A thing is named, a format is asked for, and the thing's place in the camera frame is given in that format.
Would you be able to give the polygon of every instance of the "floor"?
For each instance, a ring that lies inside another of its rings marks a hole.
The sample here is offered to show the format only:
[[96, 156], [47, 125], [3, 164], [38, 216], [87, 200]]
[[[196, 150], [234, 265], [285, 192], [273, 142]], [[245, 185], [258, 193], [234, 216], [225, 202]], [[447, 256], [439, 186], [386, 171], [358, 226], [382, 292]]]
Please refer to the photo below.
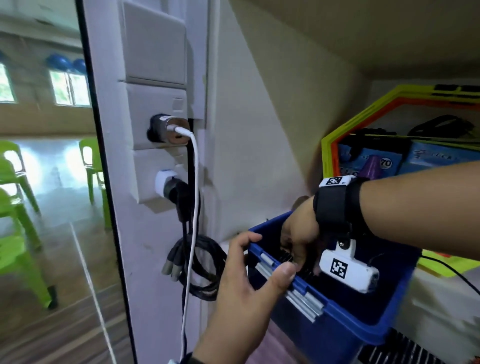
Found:
[[75, 236], [91, 275], [117, 363], [133, 363], [113, 234], [101, 191], [88, 199], [78, 139], [13, 140], [40, 207], [25, 201], [42, 250], [32, 255], [59, 306], [41, 307], [17, 276], [0, 276], [0, 363], [111, 363]]

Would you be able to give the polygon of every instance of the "purple object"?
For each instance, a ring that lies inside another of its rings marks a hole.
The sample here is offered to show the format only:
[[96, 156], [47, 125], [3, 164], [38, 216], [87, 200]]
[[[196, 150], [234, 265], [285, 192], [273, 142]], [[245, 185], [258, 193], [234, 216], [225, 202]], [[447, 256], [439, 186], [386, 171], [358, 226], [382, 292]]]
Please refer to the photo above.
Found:
[[368, 178], [369, 180], [379, 179], [380, 175], [382, 174], [380, 161], [381, 161], [380, 156], [376, 156], [375, 154], [368, 156], [368, 159], [365, 162], [365, 165], [363, 166], [361, 171], [358, 173], [357, 177], [364, 177], [364, 178]]

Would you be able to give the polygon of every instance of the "green chair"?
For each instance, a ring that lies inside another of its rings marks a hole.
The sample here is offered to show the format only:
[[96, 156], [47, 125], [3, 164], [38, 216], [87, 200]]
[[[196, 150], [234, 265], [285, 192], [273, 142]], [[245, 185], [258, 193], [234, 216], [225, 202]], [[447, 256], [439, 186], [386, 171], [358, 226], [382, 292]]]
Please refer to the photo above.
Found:
[[98, 182], [98, 185], [100, 186], [100, 190], [102, 191], [103, 218], [105, 220], [105, 228], [111, 229], [112, 219], [110, 217], [110, 208], [108, 207], [108, 198], [107, 198], [107, 191], [105, 189], [105, 180], [103, 178], [103, 172], [99, 172], [96, 174], [96, 180]]
[[15, 209], [16, 217], [24, 227], [28, 240], [36, 250], [39, 250], [42, 247], [42, 243], [35, 230], [35, 226], [27, 214], [22, 191], [18, 188], [16, 182], [17, 179], [12, 163], [9, 160], [0, 158], [0, 190], [5, 192], [10, 199], [10, 204]]
[[36, 199], [35, 199], [35, 195], [33, 194], [32, 187], [30, 186], [30, 183], [28, 182], [28, 179], [27, 179], [27, 174], [26, 174], [26, 171], [25, 171], [25, 164], [24, 164], [24, 160], [22, 158], [22, 153], [20, 152], [20, 147], [18, 146], [18, 144], [15, 144], [14, 142], [10, 142], [8, 140], [1, 140], [0, 141], [0, 155], [2, 155], [6, 159], [10, 159], [9, 156], [8, 156], [8, 153], [7, 153], [7, 152], [10, 152], [10, 151], [16, 153], [16, 155], [17, 155], [17, 157], [20, 161], [20, 164], [21, 164], [21, 168], [14, 169], [15, 176], [17, 178], [16, 183], [20, 184], [23, 191], [25, 192], [25, 195], [27, 196], [28, 200], [30, 201], [30, 204], [32, 205], [33, 210], [36, 213], [38, 213], [38, 212], [40, 212], [40, 209], [38, 208], [38, 204], [36, 203]]
[[0, 275], [20, 273], [42, 306], [54, 309], [58, 306], [55, 287], [47, 287], [43, 281], [40, 269], [26, 248], [15, 211], [8, 194], [0, 189], [0, 217], [10, 218], [14, 227], [12, 235], [0, 238]]
[[[82, 155], [82, 162], [84, 164], [85, 171], [87, 172], [88, 197], [90, 198], [90, 203], [93, 204], [93, 175], [102, 171], [102, 161], [100, 159], [98, 141], [96, 138], [86, 138], [79, 141], [78, 146], [80, 148], [80, 154]], [[91, 158], [86, 158], [85, 148], [90, 148], [92, 151]]]

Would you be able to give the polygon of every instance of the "blue balloon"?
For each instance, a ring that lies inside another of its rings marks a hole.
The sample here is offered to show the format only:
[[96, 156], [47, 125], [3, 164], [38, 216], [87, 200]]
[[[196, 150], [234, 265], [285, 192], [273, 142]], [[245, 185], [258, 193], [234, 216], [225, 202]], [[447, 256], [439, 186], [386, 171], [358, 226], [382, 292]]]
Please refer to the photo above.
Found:
[[73, 68], [72, 62], [70, 62], [67, 57], [58, 53], [50, 54], [45, 61], [48, 67], [59, 71], [67, 72]]
[[85, 60], [77, 58], [73, 61], [73, 67], [81, 74], [87, 74], [87, 66], [85, 65]]

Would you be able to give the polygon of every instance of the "hand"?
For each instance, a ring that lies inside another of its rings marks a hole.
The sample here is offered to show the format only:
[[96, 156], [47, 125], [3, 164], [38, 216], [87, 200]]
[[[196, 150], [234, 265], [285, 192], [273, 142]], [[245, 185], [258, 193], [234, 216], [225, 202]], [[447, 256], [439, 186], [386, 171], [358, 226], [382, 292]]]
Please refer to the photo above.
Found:
[[230, 242], [216, 311], [193, 351], [193, 357], [205, 364], [245, 363], [265, 336], [276, 302], [295, 278], [295, 265], [285, 262], [258, 291], [253, 289], [243, 250], [261, 238], [246, 231]]
[[[313, 197], [303, 202], [282, 226], [280, 245], [293, 256], [293, 262], [300, 270], [307, 259], [307, 252], [312, 246], [317, 249], [318, 259], [324, 250], [319, 240], [320, 230], [313, 210]], [[320, 273], [318, 264], [315, 264], [314, 274]]]

